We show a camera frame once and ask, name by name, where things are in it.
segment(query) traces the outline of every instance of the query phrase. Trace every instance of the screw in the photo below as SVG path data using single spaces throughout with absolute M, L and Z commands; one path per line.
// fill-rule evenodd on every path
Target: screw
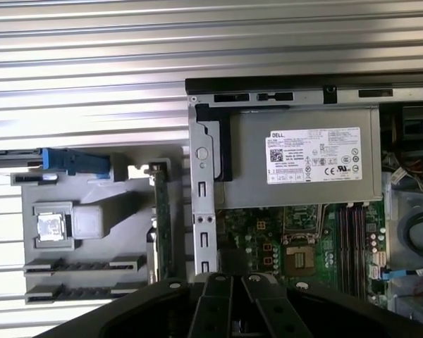
M 249 276 L 249 280 L 252 280 L 253 282 L 260 282 L 261 278 L 260 276 L 252 275 L 252 276 Z
M 304 283 L 304 282 L 297 282 L 296 283 L 296 287 L 299 290 L 307 290 L 307 289 L 309 289 L 309 285 L 307 283 Z

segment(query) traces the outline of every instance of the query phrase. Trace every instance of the metal chassis frame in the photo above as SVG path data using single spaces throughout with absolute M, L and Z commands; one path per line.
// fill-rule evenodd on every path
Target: metal chassis frame
M 382 103 L 423 102 L 423 73 L 307 75 L 292 77 L 248 77 L 187 79 L 188 125 L 190 131 L 190 168 L 195 272 L 217 271 L 216 215 L 214 183 L 232 180 L 223 171 L 219 149 L 219 122 L 202 121 L 198 110 L 229 108 L 250 112 L 258 109 L 313 109 L 326 107 L 379 107 Z M 390 96 L 360 97 L 361 89 L 387 89 Z M 290 92 L 293 100 L 258 101 L 258 94 Z M 245 93 L 247 101 L 215 102 L 214 95 Z

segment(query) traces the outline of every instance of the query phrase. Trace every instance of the blue latch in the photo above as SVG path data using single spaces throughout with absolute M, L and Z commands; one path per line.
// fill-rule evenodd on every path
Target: blue latch
M 88 173 L 108 178 L 111 162 L 108 156 L 90 155 L 71 149 L 43 148 L 42 167 L 44 170 L 62 170 L 71 176 Z

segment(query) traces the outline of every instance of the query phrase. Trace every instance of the barcode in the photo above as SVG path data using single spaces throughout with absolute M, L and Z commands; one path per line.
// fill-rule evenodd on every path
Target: barcode
M 282 149 L 270 149 L 269 157 L 271 162 L 283 162 L 283 150 Z

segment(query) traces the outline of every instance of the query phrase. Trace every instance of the ribbed metal surface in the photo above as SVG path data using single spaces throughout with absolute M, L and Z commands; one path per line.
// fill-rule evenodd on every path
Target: ribbed metal surface
M 418 68 L 423 1 L 0 0 L 0 148 L 184 140 L 186 77 Z

